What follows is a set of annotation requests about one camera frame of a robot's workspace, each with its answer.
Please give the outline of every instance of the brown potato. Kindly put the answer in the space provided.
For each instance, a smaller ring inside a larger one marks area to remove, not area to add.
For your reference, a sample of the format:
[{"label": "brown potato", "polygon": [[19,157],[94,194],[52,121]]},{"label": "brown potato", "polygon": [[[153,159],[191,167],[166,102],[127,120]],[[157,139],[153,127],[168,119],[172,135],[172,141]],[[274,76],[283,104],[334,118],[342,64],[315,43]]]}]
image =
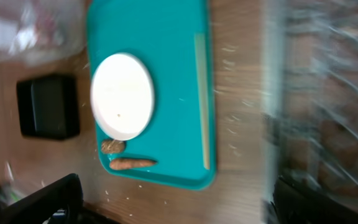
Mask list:
[{"label": "brown potato", "polygon": [[104,140],[102,142],[102,153],[117,154],[125,150],[125,142],[118,140]]},{"label": "brown potato", "polygon": [[110,162],[110,168],[113,170],[126,170],[141,167],[150,167],[156,165],[157,162],[149,159],[113,159]]}]

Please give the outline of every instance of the teal tray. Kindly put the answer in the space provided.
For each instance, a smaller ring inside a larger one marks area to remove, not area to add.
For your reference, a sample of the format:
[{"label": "teal tray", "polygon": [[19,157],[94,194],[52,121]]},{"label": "teal tray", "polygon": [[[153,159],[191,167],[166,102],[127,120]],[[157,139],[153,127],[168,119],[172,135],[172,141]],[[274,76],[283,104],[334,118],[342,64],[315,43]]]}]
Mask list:
[{"label": "teal tray", "polygon": [[[109,136],[96,124],[99,159],[110,174],[191,190],[213,181],[216,150],[209,37],[207,0],[95,0],[90,5],[91,76],[108,56],[130,53],[148,68],[156,96],[149,125],[127,142],[122,154],[101,153],[101,142]],[[115,171],[109,163],[116,157],[153,159],[158,164]]]}]

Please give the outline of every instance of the round white disc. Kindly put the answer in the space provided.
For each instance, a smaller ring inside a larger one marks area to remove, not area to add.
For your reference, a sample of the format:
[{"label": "round white disc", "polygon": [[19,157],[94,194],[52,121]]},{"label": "round white disc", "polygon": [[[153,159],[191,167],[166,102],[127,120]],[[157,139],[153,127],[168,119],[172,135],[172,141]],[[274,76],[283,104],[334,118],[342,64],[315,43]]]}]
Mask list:
[{"label": "round white disc", "polygon": [[130,140],[150,121],[154,89],[143,63],[131,54],[106,58],[96,69],[91,86],[96,122],[113,139]]}]

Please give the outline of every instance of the dish rack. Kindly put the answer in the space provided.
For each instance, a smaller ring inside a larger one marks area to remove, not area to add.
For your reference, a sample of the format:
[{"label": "dish rack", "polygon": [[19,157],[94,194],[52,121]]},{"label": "dish rack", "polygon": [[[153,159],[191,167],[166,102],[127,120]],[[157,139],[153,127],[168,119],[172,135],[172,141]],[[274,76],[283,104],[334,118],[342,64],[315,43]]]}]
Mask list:
[{"label": "dish rack", "polygon": [[358,212],[358,0],[267,2],[265,148],[276,175]]}]

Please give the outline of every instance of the black box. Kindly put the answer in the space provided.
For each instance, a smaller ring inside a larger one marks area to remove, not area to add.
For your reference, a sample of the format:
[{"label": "black box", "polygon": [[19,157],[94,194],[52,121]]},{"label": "black box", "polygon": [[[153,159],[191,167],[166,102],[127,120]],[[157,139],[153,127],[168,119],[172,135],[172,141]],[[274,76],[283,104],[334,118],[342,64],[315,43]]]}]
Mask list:
[{"label": "black box", "polygon": [[52,74],[17,83],[17,104],[24,136],[63,140],[80,133],[76,81]]}]

